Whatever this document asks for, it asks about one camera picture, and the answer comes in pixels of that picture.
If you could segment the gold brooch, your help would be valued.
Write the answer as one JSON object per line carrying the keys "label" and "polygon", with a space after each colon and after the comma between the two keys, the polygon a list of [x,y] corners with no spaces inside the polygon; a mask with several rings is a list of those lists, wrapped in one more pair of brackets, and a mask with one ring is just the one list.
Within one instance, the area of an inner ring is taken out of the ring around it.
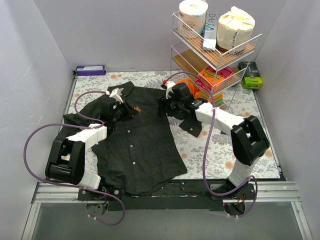
{"label": "gold brooch", "polygon": [[135,109],[139,114],[142,112],[142,110],[141,110],[138,106],[136,106],[134,109]]}

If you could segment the black pinstriped shirt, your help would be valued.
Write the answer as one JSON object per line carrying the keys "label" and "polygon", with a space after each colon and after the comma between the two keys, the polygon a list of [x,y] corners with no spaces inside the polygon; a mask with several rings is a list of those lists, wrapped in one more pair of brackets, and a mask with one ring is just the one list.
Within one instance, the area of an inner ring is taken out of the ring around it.
{"label": "black pinstriped shirt", "polygon": [[124,100],[138,114],[128,121],[115,124],[105,140],[92,147],[97,156],[98,175],[107,185],[124,189],[132,195],[147,195],[176,176],[187,173],[167,118],[158,113],[158,99],[163,89],[124,84],[129,91]]}

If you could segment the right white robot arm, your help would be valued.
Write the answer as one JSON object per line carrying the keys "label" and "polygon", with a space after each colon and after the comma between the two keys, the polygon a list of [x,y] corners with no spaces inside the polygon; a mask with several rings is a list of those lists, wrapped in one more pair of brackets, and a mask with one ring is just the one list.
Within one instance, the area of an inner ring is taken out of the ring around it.
{"label": "right white robot arm", "polygon": [[195,99],[186,83],[165,81],[162,84],[165,96],[159,98],[158,115],[181,120],[180,128],[197,137],[202,124],[209,124],[231,138],[235,163],[227,177],[226,192],[237,199],[245,192],[242,183],[250,179],[258,158],[270,147],[270,142],[259,119],[250,115],[242,117],[214,107],[205,99]]}

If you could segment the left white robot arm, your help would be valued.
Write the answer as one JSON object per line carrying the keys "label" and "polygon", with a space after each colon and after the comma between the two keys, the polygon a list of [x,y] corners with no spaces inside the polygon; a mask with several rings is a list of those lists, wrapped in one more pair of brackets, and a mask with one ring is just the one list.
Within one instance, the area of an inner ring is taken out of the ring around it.
{"label": "left white robot arm", "polygon": [[52,143],[45,176],[56,180],[89,189],[95,200],[106,196],[106,187],[101,184],[102,178],[86,169],[86,152],[93,146],[109,137],[115,130],[116,123],[128,121],[139,112],[125,100],[105,97],[98,105],[97,117],[90,117],[83,129],[75,134],[67,133],[63,127]]}

